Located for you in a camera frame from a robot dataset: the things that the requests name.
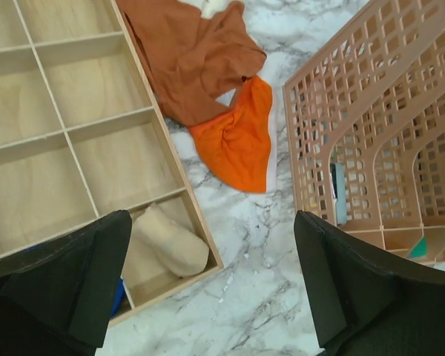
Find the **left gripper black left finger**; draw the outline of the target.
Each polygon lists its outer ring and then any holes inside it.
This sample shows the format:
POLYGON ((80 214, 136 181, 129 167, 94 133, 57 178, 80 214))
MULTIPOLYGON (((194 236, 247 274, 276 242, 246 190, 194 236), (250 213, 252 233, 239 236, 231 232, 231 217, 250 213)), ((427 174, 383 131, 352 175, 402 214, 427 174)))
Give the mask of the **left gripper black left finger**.
POLYGON ((131 229, 118 210, 1 258, 0 347, 102 347, 131 229))

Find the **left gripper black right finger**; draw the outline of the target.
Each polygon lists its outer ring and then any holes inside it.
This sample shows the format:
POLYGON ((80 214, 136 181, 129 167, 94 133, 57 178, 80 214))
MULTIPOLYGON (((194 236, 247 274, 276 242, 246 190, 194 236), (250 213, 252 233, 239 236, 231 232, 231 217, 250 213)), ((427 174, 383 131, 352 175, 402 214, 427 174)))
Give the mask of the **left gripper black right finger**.
POLYGON ((445 271, 365 243, 311 212, 294 237, 323 349, 445 349, 445 271))

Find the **bright orange underwear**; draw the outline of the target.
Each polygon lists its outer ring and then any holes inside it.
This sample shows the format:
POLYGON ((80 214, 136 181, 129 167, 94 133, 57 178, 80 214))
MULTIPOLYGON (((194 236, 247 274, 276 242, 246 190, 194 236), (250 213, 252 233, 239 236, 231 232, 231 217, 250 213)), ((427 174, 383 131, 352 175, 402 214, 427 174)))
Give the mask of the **bright orange underwear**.
POLYGON ((277 186, 277 113, 274 89, 255 76, 233 109, 189 133, 216 178, 239 191, 265 194, 277 186))

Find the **rust brown underwear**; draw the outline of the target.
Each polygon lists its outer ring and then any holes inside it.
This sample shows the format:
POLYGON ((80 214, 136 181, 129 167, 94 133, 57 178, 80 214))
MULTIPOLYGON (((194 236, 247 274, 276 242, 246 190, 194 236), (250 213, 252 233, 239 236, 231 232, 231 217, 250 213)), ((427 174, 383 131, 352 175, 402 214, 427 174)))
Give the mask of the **rust brown underwear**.
POLYGON ((185 127, 231 108, 220 97, 263 68, 266 54, 247 34, 241 1, 212 17, 184 1, 118 1, 160 110, 185 127))

